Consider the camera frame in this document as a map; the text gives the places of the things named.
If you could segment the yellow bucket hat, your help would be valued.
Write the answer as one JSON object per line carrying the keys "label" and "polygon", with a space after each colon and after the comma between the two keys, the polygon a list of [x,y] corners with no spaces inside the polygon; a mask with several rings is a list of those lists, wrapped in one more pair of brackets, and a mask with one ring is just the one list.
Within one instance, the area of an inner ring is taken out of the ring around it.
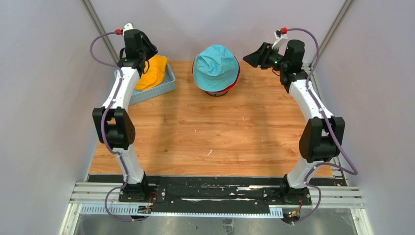
{"label": "yellow bucket hat", "polygon": [[135,85],[136,91],[146,91],[160,85],[164,81],[168,58],[161,55],[155,55],[149,62],[146,62],[145,73]]}

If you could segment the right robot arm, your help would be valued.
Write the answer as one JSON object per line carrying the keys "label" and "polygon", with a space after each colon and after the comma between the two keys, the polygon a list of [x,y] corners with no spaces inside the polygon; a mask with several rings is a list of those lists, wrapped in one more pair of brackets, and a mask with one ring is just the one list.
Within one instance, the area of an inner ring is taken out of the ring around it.
{"label": "right robot arm", "polygon": [[278,71],[281,85],[297,102],[306,120],[299,141],[300,158],[279,187],[280,198],[286,204],[305,196],[306,184],[314,171],[340,154],[333,137],[341,141],[345,129],[344,119],[326,112],[316,97],[311,81],[307,80],[308,73],[302,68],[304,54],[303,41],[289,40],[284,54],[279,54],[272,44],[263,43],[258,50],[243,57],[254,68]]}

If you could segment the teal bucket hat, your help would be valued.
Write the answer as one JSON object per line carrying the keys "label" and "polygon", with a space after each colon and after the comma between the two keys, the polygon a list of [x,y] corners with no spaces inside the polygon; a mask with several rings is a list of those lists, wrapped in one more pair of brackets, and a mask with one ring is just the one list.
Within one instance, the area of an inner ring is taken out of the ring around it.
{"label": "teal bucket hat", "polygon": [[227,89],[237,81],[239,74],[240,65],[236,57],[223,45],[210,45],[193,60],[194,83],[205,92]]}

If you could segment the red bucket hat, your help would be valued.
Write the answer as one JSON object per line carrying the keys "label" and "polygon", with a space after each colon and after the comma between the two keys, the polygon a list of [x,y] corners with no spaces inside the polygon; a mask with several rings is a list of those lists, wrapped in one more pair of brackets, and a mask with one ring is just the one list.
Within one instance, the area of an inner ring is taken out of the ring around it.
{"label": "red bucket hat", "polygon": [[195,85],[205,92],[223,92],[232,89],[240,76],[241,68],[233,56],[223,63],[201,62],[195,58],[192,63],[192,76]]}

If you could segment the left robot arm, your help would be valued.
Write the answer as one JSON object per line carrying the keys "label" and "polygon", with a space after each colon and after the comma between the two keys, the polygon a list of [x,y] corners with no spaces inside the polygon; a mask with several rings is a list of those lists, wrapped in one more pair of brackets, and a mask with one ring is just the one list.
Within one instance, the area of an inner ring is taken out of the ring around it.
{"label": "left robot arm", "polygon": [[115,69],[115,83],[110,94],[101,107],[93,109],[92,118],[99,141],[115,156],[122,170],[121,194],[145,202],[150,196],[150,189],[133,146],[136,131],[128,115],[128,107],[135,85],[146,72],[149,59],[158,50],[143,31],[135,29],[130,23],[123,29],[104,35],[121,35],[124,48],[120,50],[119,61],[110,64],[98,59],[93,52],[93,46],[100,36],[90,45],[90,54],[96,62]]}

